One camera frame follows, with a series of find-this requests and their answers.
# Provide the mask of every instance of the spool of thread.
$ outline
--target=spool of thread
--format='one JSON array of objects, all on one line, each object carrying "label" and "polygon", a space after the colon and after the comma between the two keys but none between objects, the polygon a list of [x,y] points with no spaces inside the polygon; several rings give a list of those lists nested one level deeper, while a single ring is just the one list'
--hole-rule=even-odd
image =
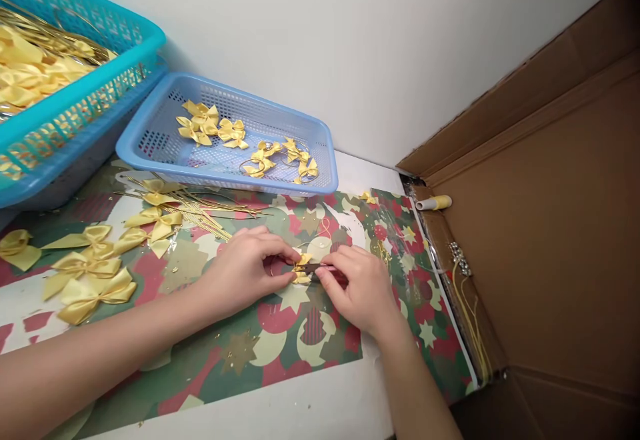
[{"label": "spool of thread", "polygon": [[420,200],[415,203],[415,207],[418,210],[442,210],[443,208],[450,207],[452,204],[451,197],[448,195],[438,195],[437,197],[431,197],[426,200]]}]

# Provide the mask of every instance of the brown cardboard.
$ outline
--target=brown cardboard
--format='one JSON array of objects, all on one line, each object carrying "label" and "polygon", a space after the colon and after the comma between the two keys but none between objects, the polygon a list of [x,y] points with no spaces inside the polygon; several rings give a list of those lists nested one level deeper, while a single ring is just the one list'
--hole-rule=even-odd
[{"label": "brown cardboard", "polygon": [[640,0],[602,0],[398,163],[422,178],[558,98],[640,44]]},{"label": "brown cardboard", "polygon": [[454,407],[465,437],[634,433],[639,119],[640,2],[602,0],[399,164],[452,196],[423,218],[463,248],[510,370]]}]

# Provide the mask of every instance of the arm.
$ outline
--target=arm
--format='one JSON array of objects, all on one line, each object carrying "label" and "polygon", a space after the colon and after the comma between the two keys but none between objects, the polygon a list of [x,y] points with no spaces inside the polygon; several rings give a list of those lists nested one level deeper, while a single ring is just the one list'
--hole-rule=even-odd
[{"label": "arm", "polygon": [[340,246],[323,263],[346,275],[346,290],[327,269],[316,273],[338,312],[368,332],[382,353],[391,419],[399,440],[461,439],[447,404],[400,314],[385,264],[359,247]]},{"label": "arm", "polygon": [[266,227],[242,229],[188,289],[0,355],[0,438],[40,438],[140,366],[192,333],[250,306],[295,278],[263,260],[300,259]]}]

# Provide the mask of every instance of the blue plastic basket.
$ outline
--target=blue plastic basket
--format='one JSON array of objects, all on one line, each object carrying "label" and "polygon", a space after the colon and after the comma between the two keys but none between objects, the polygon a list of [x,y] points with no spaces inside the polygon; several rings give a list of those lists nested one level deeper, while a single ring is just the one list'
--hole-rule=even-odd
[{"label": "blue plastic basket", "polygon": [[[246,150],[224,147],[222,140],[211,137],[212,146],[197,147],[191,139],[178,134],[176,116],[190,115],[182,107],[187,100],[216,105],[220,118],[242,120],[245,124]],[[297,162],[287,167],[272,157],[277,166],[261,179],[249,177],[239,166],[251,158],[260,140],[284,142],[292,137],[309,148],[318,163],[319,175],[303,185],[293,183],[298,177]],[[264,191],[311,197],[336,190],[338,174],[329,128],[320,120],[283,107],[249,93],[188,73],[170,73],[151,92],[118,140],[118,156],[129,165],[148,171],[166,173],[172,180],[192,185]]]},{"label": "blue plastic basket", "polygon": [[115,143],[134,112],[168,70],[167,64],[158,59],[153,73],[136,88],[126,92],[46,162],[2,190],[0,208],[52,210],[66,203],[113,154]]},{"label": "blue plastic basket", "polygon": [[0,125],[0,164],[6,169],[0,175],[0,197],[15,186],[16,180],[8,175],[18,170],[35,173],[150,76],[157,68],[156,50],[165,42],[158,26],[108,0],[9,1],[119,56]]}]

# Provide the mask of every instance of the light blue plastic basket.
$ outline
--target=light blue plastic basket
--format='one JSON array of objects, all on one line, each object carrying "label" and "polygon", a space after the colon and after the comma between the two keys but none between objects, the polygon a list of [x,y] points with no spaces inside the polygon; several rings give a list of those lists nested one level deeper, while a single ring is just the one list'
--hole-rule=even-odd
[{"label": "light blue plastic basket", "polygon": [[[9,173],[19,169],[35,174],[38,166],[52,162],[58,150],[64,150],[71,139],[158,68],[156,50],[165,36],[152,22],[108,0],[9,1],[119,55],[0,125],[0,164]],[[0,175],[0,197],[15,184],[9,176]]]},{"label": "light blue plastic basket", "polygon": [[[178,134],[176,116],[190,117],[182,107],[187,100],[216,105],[220,118],[242,120],[247,132],[246,150],[224,147],[217,137],[212,146],[197,147]],[[240,163],[251,158],[260,140],[284,142],[292,137],[309,148],[318,163],[316,180],[297,185],[297,162],[286,167],[276,154],[277,166],[264,178],[254,179],[240,170]],[[311,197],[332,193],[338,187],[338,174],[329,128],[320,120],[283,107],[249,93],[188,73],[170,73],[151,92],[118,140],[118,156],[129,165],[166,173],[172,180],[192,185],[264,191]]]}]

